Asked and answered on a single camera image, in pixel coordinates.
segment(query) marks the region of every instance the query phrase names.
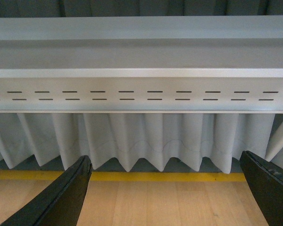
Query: wooden floor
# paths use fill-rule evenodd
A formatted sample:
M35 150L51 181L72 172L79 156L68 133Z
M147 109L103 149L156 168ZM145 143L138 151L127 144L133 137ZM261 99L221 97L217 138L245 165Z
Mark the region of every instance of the wooden floor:
M51 181L0 180L0 223ZM246 182L91 181L79 226L267 226Z

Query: white curtain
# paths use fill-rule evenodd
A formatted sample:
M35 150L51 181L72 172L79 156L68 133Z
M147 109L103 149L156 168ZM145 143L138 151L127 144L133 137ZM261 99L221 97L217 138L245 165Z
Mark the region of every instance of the white curtain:
M265 157L274 114L0 113L0 160L13 168L31 155L40 166L61 155L64 168L88 155L96 169L139 158L163 171L177 157L198 171L209 157L223 172L243 150ZM274 158L283 167L283 149Z

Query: pleated curtain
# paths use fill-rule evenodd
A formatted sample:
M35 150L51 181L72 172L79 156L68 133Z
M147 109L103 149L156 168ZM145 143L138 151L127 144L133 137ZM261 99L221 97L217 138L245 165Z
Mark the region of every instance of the pleated curtain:
M283 0L0 0L0 17L225 15L283 15ZM243 150L261 157L266 157L267 150L268 158L283 167L283 139L278 135L283 133L272 132L274 117L0 113L0 160L13 168L34 155L42 166L60 155L67 169L86 154L95 169L116 157L129 171L139 158L145 158L162 171L171 157L177 157L198 171L202 158L209 157L229 173L232 158L239 159Z
M209 157L223 172L243 150L265 157L274 114L0 113L0 160L13 168L31 155L40 166L61 156L67 169L88 155L97 169L116 157L163 171L171 157L198 171ZM283 166L283 151L275 159Z
M0 0L0 17L283 15L283 0Z

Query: black object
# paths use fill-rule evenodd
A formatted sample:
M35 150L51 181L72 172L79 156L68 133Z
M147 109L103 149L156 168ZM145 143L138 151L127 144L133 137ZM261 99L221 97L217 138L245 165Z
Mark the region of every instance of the black object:
M75 226L92 165L82 156L60 177L0 226Z
M283 169L244 151L240 158L250 190L270 226L283 226Z

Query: yellow line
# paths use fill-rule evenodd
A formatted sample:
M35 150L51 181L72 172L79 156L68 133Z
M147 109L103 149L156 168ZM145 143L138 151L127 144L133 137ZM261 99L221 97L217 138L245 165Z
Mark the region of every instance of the yellow line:
M0 180L55 180L62 171L0 170ZM93 172L92 181L246 181L243 173Z

